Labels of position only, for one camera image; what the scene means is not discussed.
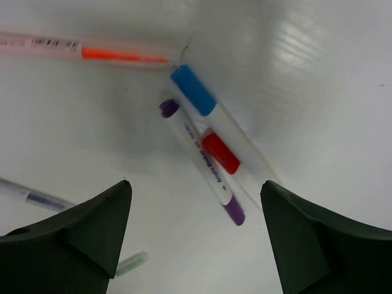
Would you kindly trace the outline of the red capped marker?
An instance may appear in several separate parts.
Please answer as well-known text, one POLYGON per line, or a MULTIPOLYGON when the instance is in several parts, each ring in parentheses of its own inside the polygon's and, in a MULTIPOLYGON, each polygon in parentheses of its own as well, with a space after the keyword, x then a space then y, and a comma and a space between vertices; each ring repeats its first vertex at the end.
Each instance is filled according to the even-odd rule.
POLYGON ((202 145, 225 172, 230 175, 231 179, 239 185, 249 200, 261 211, 261 187, 258 185, 258 181, 251 171, 241 163, 227 145, 211 129, 208 129, 203 134, 202 145))

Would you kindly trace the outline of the purple capped marker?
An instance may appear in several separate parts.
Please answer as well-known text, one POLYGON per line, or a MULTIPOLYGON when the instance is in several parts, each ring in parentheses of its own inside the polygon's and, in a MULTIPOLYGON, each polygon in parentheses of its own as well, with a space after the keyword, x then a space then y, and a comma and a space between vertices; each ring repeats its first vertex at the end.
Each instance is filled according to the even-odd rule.
POLYGON ((162 117, 183 145, 184 150, 192 159, 220 205, 235 225, 243 225, 246 217, 240 203, 216 164, 202 146, 200 134, 183 107, 176 100, 167 99, 159 105, 159 108, 162 117))

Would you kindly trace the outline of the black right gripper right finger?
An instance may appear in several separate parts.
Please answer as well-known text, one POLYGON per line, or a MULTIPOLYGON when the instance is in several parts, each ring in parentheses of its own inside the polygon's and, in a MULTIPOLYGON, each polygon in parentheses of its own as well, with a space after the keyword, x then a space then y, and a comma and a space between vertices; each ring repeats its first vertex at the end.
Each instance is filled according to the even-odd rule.
POLYGON ((284 293, 391 293, 391 231, 273 181, 263 184, 260 198, 284 293))

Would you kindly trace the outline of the blue capped marker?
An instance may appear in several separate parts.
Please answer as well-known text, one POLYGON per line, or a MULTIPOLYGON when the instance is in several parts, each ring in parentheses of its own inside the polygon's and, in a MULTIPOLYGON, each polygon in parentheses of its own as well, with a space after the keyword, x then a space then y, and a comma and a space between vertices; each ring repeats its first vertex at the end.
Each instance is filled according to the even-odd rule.
POLYGON ((181 65, 170 75, 170 78, 241 163, 246 164, 255 176, 275 182, 280 181, 268 161, 246 137, 233 116, 208 91, 189 66, 181 65))

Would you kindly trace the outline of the green gel pen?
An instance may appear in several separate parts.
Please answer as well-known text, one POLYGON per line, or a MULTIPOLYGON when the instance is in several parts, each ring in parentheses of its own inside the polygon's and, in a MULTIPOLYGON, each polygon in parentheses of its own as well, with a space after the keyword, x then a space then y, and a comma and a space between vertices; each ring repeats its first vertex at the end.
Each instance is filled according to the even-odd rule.
POLYGON ((129 271, 138 268, 148 261, 148 253, 141 251, 133 256, 126 258, 117 265, 115 277, 120 277, 127 274, 129 271))

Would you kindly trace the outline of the orange gel pen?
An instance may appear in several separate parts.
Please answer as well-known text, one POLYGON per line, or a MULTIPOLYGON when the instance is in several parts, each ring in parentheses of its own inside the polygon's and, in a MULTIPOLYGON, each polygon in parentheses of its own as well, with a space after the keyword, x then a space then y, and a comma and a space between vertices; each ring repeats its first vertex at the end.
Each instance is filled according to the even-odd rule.
POLYGON ((168 48, 140 43, 95 42, 65 37, 1 32, 1 53, 81 60, 147 69, 172 69, 180 54, 168 48))

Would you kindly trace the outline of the dark blue gel pen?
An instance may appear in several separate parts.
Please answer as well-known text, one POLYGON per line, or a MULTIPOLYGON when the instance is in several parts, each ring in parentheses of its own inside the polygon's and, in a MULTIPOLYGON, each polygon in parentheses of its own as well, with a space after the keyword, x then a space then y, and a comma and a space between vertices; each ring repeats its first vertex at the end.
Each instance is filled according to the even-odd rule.
POLYGON ((1 193, 9 197, 40 206, 52 211, 62 212, 76 204, 61 198, 30 189, 26 186, 1 179, 1 193))

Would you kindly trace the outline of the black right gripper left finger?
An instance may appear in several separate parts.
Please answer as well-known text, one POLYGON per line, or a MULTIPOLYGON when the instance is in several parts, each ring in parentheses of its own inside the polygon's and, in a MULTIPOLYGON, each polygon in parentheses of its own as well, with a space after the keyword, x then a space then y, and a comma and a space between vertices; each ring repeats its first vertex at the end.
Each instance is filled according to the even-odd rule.
POLYGON ((94 198, 1 237, 1 293, 106 293, 132 201, 122 180, 94 198))

